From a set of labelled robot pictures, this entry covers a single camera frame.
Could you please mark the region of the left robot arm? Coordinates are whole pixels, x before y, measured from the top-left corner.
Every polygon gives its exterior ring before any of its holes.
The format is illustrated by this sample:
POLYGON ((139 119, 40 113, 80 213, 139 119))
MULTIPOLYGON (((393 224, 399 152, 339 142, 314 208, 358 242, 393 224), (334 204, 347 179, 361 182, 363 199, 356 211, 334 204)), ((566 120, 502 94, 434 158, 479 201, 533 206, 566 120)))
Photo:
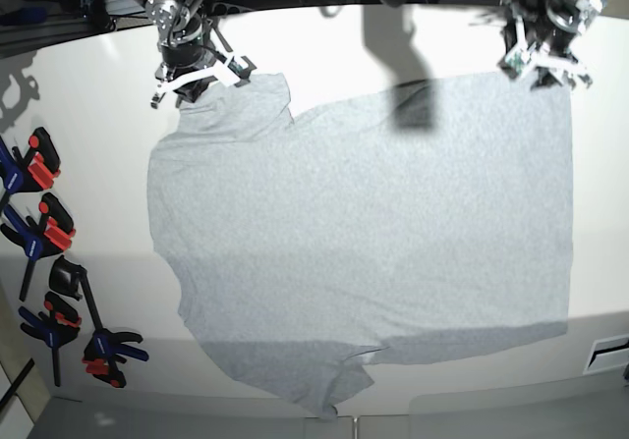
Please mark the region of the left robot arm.
POLYGON ((501 0, 506 24, 506 52, 500 68, 512 80, 536 73, 533 87, 555 84, 586 87, 593 80, 572 52, 572 42, 584 35, 607 0, 501 0))

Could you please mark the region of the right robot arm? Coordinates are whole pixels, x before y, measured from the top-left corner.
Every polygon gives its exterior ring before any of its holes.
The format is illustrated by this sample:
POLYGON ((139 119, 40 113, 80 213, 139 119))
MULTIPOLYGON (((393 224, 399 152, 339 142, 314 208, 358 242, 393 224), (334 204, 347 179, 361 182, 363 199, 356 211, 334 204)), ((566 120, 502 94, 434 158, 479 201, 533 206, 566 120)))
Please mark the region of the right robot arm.
POLYGON ((208 68, 209 13, 214 0, 134 0, 157 30, 161 55, 155 78, 160 86, 208 68))

